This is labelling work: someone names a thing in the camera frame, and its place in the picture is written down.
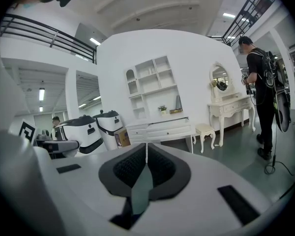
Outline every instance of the black pants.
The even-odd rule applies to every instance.
[[[272,123],[275,114],[272,93],[267,93],[263,103],[257,105],[257,112],[261,126],[261,138],[265,142],[264,149],[268,152],[272,149]]]

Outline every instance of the white bookshelf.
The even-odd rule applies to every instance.
[[[166,104],[170,105],[166,105],[169,107],[168,111],[173,109],[172,106],[175,106],[175,97],[173,96],[178,95],[178,89],[166,56],[151,59],[127,69],[125,78],[136,119],[148,118],[150,116],[149,107],[155,114],[156,105],[165,104],[166,95],[170,99],[170,102],[166,101]]]

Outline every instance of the black t-shirt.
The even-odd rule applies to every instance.
[[[262,56],[253,52],[260,54],[263,54],[264,52],[259,48],[254,48],[247,56],[249,73],[258,73],[257,81],[255,83],[256,103],[261,104],[264,101],[265,94],[268,95],[269,93],[271,93],[271,90],[269,88],[266,88],[264,81],[262,81],[262,79],[264,78],[264,72],[262,68]]]

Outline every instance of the cardboard box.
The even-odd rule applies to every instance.
[[[117,130],[114,135],[118,147],[126,147],[130,145],[129,136],[126,128]]]

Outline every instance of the stool leg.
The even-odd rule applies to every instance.
[[[215,141],[215,132],[212,133],[212,143],[211,143],[211,148],[214,149],[214,141]]]
[[[200,135],[200,141],[201,141],[201,153],[203,153],[203,150],[204,150],[204,148],[203,148],[203,142],[204,142],[204,140],[205,140],[204,136],[203,136],[203,135]]]

